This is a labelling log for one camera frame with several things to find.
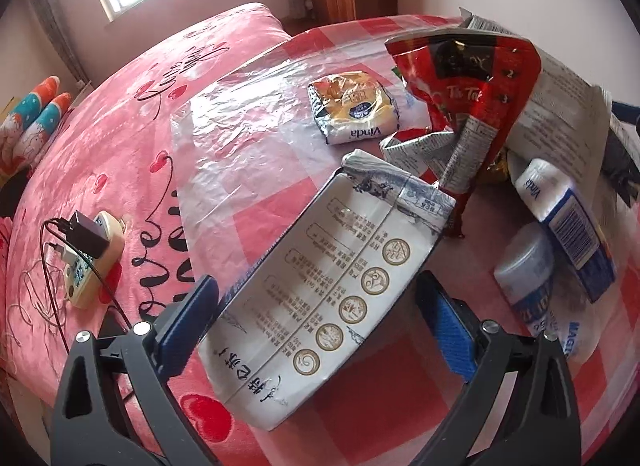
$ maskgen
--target blue gripper pad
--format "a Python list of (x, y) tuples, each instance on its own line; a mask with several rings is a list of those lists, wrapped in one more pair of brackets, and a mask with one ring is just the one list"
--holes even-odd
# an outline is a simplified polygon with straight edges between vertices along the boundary
[(461, 318), (460, 307), (428, 271), (418, 277), (415, 301), (451, 372), (470, 382), (478, 368), (476, 343), (471, 327)]
[(203, 276), (180, 303), (169, 308), (175, 310), (158, 331), (154, 353), (161, 381), (182, 373), (204, 331), (218, 316), (217, 282)]

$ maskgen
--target red heart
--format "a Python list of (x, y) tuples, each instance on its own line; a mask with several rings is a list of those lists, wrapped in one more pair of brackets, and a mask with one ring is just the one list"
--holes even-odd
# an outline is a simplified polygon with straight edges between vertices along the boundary
[(187, 89), (187, 85), (184, 84), (183, 86), (179, 86), (178, 88), (174, 88), (174, 90), (172, 90), (169, 93), (169, 99), (178, 99), (178, 97), (180, 97), (182, 94), (184, 94), (184, 91)]
[(222, 442), (229, 437), (234, 419), (220, 401), (187, 394), (180, 398), (180, 408), (204, 440)]
[(140, 86), (140, 88), (136, 92), (136, 97), (140, 97), (142, 94), (148, 91), (148, 89), (150, 89), (154, 83), (156, 83), (156, 80), (147, 81), (145, 84)]
[(158, 152), (158, 155), (156, 155), (156, 160), (154, 160), (149, 166), (149, 171), (151, 173), (156, 173), (157, 171), (160, 171), (166, 164), (168, 158), (169, 158), (169, 154), (166, 152), (166, 150), (162, 150)]
[[(118, 288), (118, 284), (120, 282), (121, 276), (122, 276), (122, 266), (120, 265), (120, 262), (117, 261), (116, 263), (113, 264), (111, 271), (109, 271), (109, 274), (104, 279), (105, 283), (109, 286), (109, 289), (111, 289), (113, 292), (115, 292), (116, 289)], [(107, 290), (104, 287), (100, 287), (100, 292), (98, 293), (98, 300), (100, 300), (100, 303), (105, 305), (109, 305), (111, 303), (111, 295), (107, 292)]]
[(95, 179), (94, 195), (102, 191), (102, 188), (104, 188), (104, 185), (107, 184), (107, 180), (108, 180), (108, 177), (104, 173), (100, 173), (100, 175), (98, 175), (98, 177)]

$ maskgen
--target circular icon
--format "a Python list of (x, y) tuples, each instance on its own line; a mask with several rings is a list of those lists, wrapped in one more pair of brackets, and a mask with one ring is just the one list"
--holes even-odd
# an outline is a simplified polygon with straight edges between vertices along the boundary
[(367, 315), (367, 302), (360, 296), (347, 296), (340, 302), (338, 313), (346, 323), (360, 323)]
[(323, 351), (335, 351), (344, 340), (342, 329), (333, 323), (322, 325), (316, 332), (316, 343)]
[(391, 239), (382, 248), (382, 257), (391, 265), (402, 265), (409, 259), (411, 249), (403, 239)]
[(382, 294), (389, 287), (389, 275), (381, 267), (372, 267), (362, 274), (360, 284), (367, 294)]
[(303, 376), (311, 376), (320, 368), (320, 357), (311, 349), (302, 349), (293, 356), (293, 368)]

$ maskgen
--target white jar lid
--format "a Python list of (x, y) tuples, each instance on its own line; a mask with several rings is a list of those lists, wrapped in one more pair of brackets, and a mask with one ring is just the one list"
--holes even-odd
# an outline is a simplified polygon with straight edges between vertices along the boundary
[(533, 222), (513, 237), (494, 270), (494, 277), (514, 303), (542, 286), (553, 270), (553, 246), (544, 227)]

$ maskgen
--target white cardboard box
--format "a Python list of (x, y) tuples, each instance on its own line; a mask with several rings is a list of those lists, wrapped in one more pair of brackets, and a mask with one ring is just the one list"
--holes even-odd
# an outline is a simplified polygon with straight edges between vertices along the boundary
[(200, 345), (217, 398), (271, 430), (391, 309), (455, 201), (356, 150), (248, 277)]

